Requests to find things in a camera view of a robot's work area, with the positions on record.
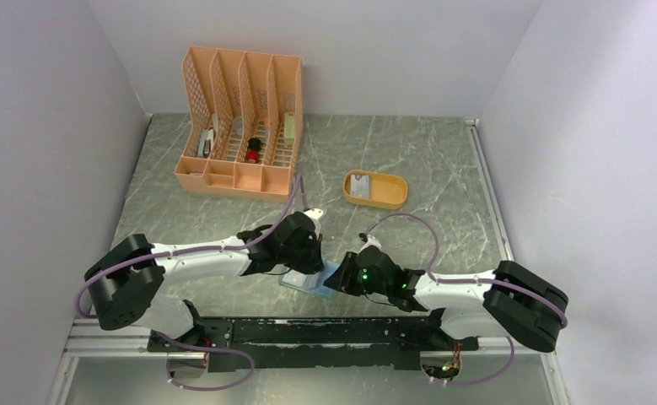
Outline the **red black stamp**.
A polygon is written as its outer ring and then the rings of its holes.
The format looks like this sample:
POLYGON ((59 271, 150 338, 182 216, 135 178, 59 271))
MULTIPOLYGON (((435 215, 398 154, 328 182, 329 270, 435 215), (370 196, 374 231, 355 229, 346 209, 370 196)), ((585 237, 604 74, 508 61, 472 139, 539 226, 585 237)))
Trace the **red black stamp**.
POLYGON ((262 141, 259 138, 250 138, 247 143, 245 162, 250 164, 259 163, 261 148, 262 141))

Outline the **yellow oval tray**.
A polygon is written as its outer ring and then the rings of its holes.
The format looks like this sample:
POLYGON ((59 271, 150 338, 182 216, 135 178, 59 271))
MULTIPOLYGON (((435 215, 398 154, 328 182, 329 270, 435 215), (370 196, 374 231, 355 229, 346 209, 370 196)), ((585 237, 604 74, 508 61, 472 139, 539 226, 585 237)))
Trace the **yellow oval tray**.
POLYGON ((390 175, 368 170, 350 170, 344 176, 343 196, 348 202, 355 205, 386 210, 397 210, 406 202, 407 194, 407 182, 404 178, 398 175, 390 175), (370 176, 370 199, 350 196, 350 175, 352 174, 366 174, 370 176))

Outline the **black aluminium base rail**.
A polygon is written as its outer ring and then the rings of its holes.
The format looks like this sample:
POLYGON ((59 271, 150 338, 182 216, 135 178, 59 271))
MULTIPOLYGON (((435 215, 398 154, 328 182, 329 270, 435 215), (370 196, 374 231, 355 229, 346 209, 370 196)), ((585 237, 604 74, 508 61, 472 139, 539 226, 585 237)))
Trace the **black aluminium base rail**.
POLYGON ((448 359, 458 348, 470 354, 531 354, 531 349, 503 337, 454 340, 439 329, 434 316, 258 318, 208 317, 200 348, 221 348, 219 354, 185 349, 156 332, 129 326, 104 331, 93 320, 76 320, 64 353, 74 358, 164 359, 172 370, 209 373, 258 369, 390 366, 420 370, 423 362, 448 359))

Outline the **green leather card holder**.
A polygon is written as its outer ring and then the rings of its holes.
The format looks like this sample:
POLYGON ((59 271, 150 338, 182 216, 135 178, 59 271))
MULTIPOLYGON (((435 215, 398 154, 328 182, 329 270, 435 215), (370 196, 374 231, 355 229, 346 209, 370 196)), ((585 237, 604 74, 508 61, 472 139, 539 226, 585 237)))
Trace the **green leather card holder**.
POLYGON ((339 264, 336 262, 324 261, 324 268, 319 273, 306 275, 292 270, 282 275, 278 282, 283 287, 295 289, 305 294, 330 299, 335 294, 335 291, 325 287, 324 282, 338 269, 338 267, 339 264))

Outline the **grey white utility knife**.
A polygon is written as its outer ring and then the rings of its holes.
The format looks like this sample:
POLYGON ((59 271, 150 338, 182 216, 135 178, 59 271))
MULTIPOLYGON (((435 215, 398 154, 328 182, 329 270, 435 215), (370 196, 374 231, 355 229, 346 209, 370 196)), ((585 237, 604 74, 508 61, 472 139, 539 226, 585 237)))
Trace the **grey white utility knife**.
POLYGON ((215 134, 216 132, 213 127, 205 129, 201 132, 197 148, 197 156, 199 158, 208 159, 210 157, 213 150, 215 134))

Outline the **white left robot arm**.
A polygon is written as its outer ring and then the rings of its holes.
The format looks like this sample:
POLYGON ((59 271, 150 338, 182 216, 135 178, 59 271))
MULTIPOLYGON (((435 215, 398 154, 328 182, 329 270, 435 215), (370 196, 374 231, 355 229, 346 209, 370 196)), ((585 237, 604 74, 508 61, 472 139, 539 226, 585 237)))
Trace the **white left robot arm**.
POLYGON ((89 294, 101 329, 145 327, 191 351, 204 338, 199 314, 193 304, 172 300, 165 290, 204 278, 268 274, 276 268, 320 273, 320 222, 325 215, 318 208, 295 211, 274 225, 207 245, 152 244, 144 234, 130 235, 84 274, 83 291, 89 294))

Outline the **orange plastic desk organizer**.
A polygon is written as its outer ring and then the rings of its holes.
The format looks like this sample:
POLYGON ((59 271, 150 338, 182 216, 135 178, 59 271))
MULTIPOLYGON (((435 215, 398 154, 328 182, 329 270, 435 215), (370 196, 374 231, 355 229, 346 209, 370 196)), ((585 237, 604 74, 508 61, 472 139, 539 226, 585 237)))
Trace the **orange plastic desk organizer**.
POLYGON ((192 46, 182 72, 191 132, 175 167, 191 192, 288 200, 304 126, 303 60, 298 56, 192 46), (283 142, 284 114, 296 116, 296 141, 283 142), (197 156, 201 132, 216 134, 208 159, 197 156), (260 162, 245 162, 250 138, 262 141, 260 162))

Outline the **pale green eraser box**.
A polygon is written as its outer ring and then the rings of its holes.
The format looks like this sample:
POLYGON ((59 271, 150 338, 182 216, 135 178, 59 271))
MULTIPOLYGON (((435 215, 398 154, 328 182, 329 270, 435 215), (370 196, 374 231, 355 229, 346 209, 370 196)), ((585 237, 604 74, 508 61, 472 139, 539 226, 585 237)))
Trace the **pale green eraser box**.
POLYGON ((292 148, 296 141, 296 121, 293 112, 284 114, 283 142, 286 148, 292 148))

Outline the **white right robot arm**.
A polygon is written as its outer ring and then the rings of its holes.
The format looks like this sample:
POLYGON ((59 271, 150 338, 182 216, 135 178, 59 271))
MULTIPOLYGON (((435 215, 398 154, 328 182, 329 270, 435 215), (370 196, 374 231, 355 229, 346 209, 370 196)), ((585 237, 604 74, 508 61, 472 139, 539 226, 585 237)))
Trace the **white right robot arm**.
POLYGON ((437 314, 425 328, 436 349, 465 338, 510 337, 549 353, 567 324, 568 296, 513 261, 472 275, 438 275, 400 267, 369 246, 348 252, 323 284, 353 296, 382 295, 404 312, 437 314))

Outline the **grey credit card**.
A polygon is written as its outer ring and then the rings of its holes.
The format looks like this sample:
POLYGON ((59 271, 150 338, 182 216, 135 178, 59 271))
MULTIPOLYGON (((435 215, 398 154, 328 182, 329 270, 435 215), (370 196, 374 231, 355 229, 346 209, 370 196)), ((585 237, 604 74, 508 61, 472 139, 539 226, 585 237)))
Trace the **grey credit card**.
POLYGON ((366 174, 350 175, 350 196, 362 199, 370 199, 371 179, 366 174))

